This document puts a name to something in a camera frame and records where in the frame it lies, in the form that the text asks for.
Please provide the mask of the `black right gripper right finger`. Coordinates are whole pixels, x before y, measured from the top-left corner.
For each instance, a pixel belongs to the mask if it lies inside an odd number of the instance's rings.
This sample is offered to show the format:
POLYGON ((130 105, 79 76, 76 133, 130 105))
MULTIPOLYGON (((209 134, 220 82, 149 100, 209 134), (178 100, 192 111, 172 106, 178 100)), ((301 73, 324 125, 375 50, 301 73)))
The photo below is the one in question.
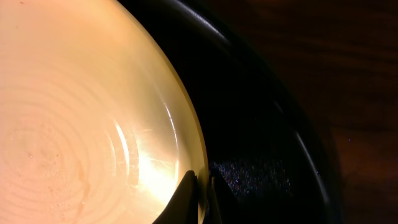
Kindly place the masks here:
POLYGON ((209 184, 207 223, 239 223, 238 202, 222 176, 211 175, 209 184))

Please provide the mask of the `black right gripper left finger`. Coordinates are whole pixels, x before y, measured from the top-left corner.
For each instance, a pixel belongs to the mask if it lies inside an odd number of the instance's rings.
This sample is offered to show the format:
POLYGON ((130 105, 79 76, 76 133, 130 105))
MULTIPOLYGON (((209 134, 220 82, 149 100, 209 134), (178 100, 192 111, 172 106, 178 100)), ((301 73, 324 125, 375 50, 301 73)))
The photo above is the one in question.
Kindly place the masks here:
POLYGON ((198 224, 198 183, 188 170, 169 203, 153 224, 198 224))

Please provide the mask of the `yellow plate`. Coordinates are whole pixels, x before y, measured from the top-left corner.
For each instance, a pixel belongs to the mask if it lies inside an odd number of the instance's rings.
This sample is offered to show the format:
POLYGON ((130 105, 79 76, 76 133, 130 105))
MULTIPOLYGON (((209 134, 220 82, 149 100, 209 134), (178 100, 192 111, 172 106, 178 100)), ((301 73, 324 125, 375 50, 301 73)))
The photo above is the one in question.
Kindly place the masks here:
POLYGON ((153 223, 186 172, 206 212, 195 110, 117 1, 1 1, 1 222, 153 223))

